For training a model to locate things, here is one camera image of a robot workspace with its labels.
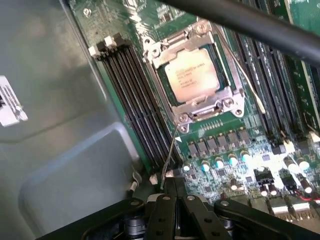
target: black cable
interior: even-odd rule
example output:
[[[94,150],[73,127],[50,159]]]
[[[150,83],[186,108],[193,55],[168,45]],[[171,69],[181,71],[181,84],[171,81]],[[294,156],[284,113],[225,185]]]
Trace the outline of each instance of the black cable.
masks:
[[[235,0],[161,0],[319,67],[320,37]]]

